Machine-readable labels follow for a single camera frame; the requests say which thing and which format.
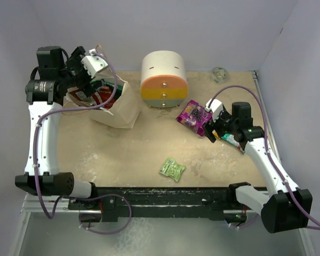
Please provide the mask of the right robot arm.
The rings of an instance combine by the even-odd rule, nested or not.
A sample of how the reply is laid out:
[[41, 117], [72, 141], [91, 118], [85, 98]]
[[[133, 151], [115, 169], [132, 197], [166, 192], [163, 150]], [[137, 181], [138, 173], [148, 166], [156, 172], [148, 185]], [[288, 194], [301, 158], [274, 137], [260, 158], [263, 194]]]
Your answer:
[[230, 134], [241, 149], [250, 157], [261, 174], [267, 193], [257, 191], [249, 183], [236, 183], [229, 186], [227, 204], [238, 209], [245, 205], [255, 211], [269, 233], [305, 228], [313, 197], [309, 190], [299, 186], [285, 172], [273, 154], [262, 127], [253, 124], [251, 106], [247, 102], [234, 102], [232, 112], [226, 111], [223, 103], [210, 99], [205, 110], [211, 119], [204, 130], [212, 142], [216, 137]]

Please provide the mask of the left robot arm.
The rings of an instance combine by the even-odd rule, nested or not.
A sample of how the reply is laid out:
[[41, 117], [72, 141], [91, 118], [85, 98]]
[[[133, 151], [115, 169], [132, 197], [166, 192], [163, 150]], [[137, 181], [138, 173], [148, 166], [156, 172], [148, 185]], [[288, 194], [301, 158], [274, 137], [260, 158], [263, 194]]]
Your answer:
[[93, 184], [78, 181], [71, 172], [61, 173], [57, 153], [63, 99], [69, 88], [89, 86], [92, 80], [81, 62], [85, 50], [78, 46], [67, 54], [60, 46], [46, 46], [38, 48], [36, 56], [38, 65], [25, 87], [29, 153], [24, 174], [15, 177], [15, 185], [35, 196], [77, 197], [87, 209], [93, 209], [99, 204]]

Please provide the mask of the light green snack packet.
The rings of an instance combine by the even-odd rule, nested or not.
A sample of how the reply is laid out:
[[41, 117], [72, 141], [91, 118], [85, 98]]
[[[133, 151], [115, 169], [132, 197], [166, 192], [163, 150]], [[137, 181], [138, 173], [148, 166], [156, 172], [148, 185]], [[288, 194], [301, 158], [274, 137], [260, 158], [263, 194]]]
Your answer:
[[175, 182], [179, 182], [183, 171], [186, 169], [184, 165], [178, 164], [173, 158], [167, 158], [162, 165], [159, 173], [170, 177]]

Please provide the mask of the purple candy bag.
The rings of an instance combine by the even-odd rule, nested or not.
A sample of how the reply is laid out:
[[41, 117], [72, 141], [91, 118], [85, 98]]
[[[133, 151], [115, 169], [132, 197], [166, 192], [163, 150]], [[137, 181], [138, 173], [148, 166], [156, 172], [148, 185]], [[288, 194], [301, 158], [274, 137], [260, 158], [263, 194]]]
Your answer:
[[204, 136], [204, 125], [211, 119], [212, 113], [207, 112], [205, 107], [198, 102], [190, 100], [183, 111], [177, 116], [176, 121], [194, 133]]

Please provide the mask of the white paper bag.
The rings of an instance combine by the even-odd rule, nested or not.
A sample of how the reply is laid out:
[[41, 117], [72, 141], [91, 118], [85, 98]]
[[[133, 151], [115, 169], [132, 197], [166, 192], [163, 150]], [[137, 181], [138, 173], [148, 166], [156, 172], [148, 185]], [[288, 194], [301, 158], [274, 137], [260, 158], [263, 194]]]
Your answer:
[[[101, 47], [98, 45], [95, 48], [98, 56], [106, 60], [103, 52], [100, 52]], [[113, 71], [108, 65], [108, 68], [97, 74], [90, 83], [95, 89], [95, 92], [101, 86], [113, 87], [113, 98], [109, 103], [99, 109], [88, 110], [88, 107], [82, 107], [75, 104], [66, 95], [63, 103], [64, 108], [85, 108], [85, 110], [64, 112], [64, 115], [82, 114], [87, 112], [90, 119], [97, 121], [101, 124], [118, 128], [118, 129], [131, 129], [139, 115], [140, 107], [135, 93], [132, 91], [130, 84], [121, 79], [118, 75], [114, 75]]]

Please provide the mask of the red Doritos chip bag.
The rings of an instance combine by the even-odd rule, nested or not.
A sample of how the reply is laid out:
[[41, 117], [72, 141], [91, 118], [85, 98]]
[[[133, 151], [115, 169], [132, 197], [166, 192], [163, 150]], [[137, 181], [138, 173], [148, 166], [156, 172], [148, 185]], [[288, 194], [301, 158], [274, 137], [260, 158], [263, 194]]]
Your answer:
[[113, 87], [101, 86], [98, 91], [87, 97], [83, 90], [72, 88], [70, 91], [68, 91], [67, 96], [78, 106], [91, 107], [102, 104], [103, 102], [108, 100], [112, 92]]

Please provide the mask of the teal snack packet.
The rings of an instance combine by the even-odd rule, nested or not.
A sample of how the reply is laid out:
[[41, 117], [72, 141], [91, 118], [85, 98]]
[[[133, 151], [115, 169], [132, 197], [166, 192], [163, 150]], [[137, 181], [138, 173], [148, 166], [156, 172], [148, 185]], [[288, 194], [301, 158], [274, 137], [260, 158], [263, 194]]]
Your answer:
[[240, 143], [235, 140], [234, 136], [229, 133], [225, 133], [222, 137], [222, 140], [228, 142], [229, 144], [235, 146], [242, 154], [245, 154], [245, 151], [241, 147]]

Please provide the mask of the yellow snack bar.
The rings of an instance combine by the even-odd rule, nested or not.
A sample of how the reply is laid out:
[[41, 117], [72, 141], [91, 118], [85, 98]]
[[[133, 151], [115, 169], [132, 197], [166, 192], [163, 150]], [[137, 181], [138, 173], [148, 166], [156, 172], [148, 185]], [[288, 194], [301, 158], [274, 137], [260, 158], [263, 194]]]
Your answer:
[[220, 139], [220, 137], [219, 137], [218, 133], [216, 132], [216, 130], [213, 130], [212, 133], [216, 138]]

